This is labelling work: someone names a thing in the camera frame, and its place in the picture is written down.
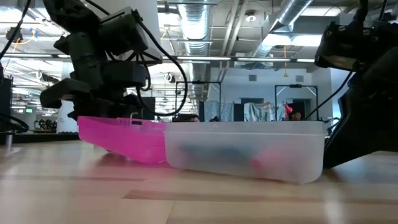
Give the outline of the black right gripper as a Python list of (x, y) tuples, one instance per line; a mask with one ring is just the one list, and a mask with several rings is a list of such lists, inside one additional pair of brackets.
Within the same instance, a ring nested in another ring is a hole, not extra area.
[[(397, 47), (389, 49), (348, 86), (362, 90), (397, 89)], [(396, 96), (349, 89), (339, 100), (341, 117), (325, 143), (323, 168), (331, 169), (376, 151), (397, 151)]]

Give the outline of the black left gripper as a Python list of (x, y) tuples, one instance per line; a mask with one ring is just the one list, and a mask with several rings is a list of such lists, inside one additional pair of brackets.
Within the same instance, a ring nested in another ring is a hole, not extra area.
[[(147, 69), (137, 62), (118, 61), (104, 66), (104, 50), (92, 35), (76, 32), (61, 37), (54, 47), (70, 56), (73, 71), (69, 78), (48, 87), (40, 94), (45, 108), (60, 109), (62, 101), (72, 102), (69, 118), (92, 116), (129, 118), (142, 109), (139, 97), (124, 95), (128, 88), (142, 88), (147, 83)], [(101, 93), (104, 86), (104, 99)]]

